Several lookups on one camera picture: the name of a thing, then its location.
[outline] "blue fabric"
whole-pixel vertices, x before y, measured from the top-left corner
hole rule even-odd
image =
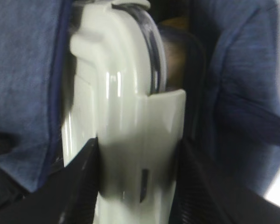
[[[0,168],[29,191],[60,138],[60,85],[71,0],[0,0],[0,133],[18,140]]]
[[[273,0],[195,0],[193,12],[193,33],[208,58],[201,147],[226,172],[263,195],[280,167],[280,147],[226,128],[215,113],[224,90],[280,116],[278,6]]]

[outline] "blue denim fabric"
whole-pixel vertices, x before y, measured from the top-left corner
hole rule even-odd
[[[29,191],[60,138],[62,55],[71,0],[0,0],[0,132],[19,144],[0,168]]]
[[[202,109],[202,149],[239,182],[263,195],[280,167],[280,147],[224,127],[215,111],[224,91],[280,115],[278,6],[273,0],[195,0],[194,7],[193,32],[206,48],[209,69]]]

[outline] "white plastic device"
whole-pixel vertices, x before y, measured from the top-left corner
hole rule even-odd
[[[76,72],[67,74],[74,75],[74,82],[65,77],[63,83],[64,164],[88,139],[98,137],[102,183],[94,224],[167,224],[185,92],[165,92],[161,81],[159,91],[152,94],[149,43],[135,17],[114,7],[126,4],[150,7],[146,0],[104,0],[80,6],[80,24],[70,39]],[[154,37],[159,72],[166,77],[157,30]]]

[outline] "black fabric strap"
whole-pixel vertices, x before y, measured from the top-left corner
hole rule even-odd
[[[280,117],[239,96],[222,92],[216,120],[261,143],[280,146]]]
[[[91,224],[98,195],[98,169],[98,141],[91,139],[39,191],[1,210],[0,224]]]

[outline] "white plastic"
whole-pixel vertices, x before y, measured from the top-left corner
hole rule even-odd
[[[167,224],[175,189],[175,147],[182,137],[185,92],[149,95],[150,60],[136,21],[99,1],[82,10],[70,50],[74,84],[64,79],[64,164],[98,137],[101,189],[95,224]],[[141,178],[148,170],[146,196]]]

